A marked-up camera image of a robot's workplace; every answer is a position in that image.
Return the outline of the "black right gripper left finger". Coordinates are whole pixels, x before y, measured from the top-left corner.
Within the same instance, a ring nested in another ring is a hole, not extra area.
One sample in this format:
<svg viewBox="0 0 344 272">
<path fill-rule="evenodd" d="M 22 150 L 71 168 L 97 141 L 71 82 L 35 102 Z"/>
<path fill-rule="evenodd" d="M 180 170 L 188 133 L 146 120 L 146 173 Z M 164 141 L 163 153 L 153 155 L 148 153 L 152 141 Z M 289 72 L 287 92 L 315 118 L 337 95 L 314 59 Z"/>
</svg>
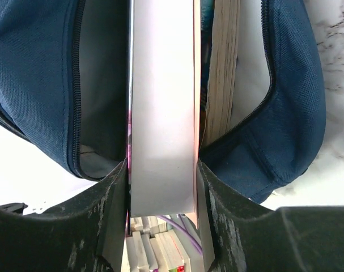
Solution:
<svg viewBox="0 0 344 272">
<path fill-rule="evenodd" d="M 0 271 L 120 271 L 127 163 L 41 214 L 0 206 Z"/>
</svg>

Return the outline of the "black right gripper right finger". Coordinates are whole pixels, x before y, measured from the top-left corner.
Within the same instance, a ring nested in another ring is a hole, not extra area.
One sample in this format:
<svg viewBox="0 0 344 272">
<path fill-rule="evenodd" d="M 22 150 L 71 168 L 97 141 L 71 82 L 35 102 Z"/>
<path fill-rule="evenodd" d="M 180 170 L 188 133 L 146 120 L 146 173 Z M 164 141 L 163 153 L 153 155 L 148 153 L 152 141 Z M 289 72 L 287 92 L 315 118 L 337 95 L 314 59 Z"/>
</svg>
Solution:
<svg viewBox="0 0 344 272">
<path fill-rule="evenodd" d="M 267 209 L 197 172 L 206 271 L 344 271 L 344 206 Z"/>
</svg>

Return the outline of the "yellow paperback book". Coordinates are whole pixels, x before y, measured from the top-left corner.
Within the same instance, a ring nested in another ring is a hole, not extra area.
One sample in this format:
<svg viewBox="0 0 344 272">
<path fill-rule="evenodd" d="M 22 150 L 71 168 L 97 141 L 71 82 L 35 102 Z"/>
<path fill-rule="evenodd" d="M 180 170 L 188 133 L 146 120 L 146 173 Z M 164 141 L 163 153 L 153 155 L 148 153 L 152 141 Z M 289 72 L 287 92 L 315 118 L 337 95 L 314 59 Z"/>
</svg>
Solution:
<svg viewBox="0 0 344 272">
<path fill-rule="evenodd" d="M 240 1 L 215 1 L 207 81 L 205 147 L 230 129 L 237 63 Z"/>
</svg>

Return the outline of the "white book with pink roses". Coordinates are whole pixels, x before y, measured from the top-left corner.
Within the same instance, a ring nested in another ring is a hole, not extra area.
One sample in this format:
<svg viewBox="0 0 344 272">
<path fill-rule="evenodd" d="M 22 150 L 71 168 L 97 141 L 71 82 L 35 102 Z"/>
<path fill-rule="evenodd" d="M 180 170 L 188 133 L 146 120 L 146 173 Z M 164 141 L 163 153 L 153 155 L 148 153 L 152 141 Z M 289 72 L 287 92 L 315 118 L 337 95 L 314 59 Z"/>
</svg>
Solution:
<svg viewBox="0 0 344 272">
<path fill-rule="evenodd" d="M 198 222 L 200 1 L 131 1 L 130 215 Z"/>
</svg>

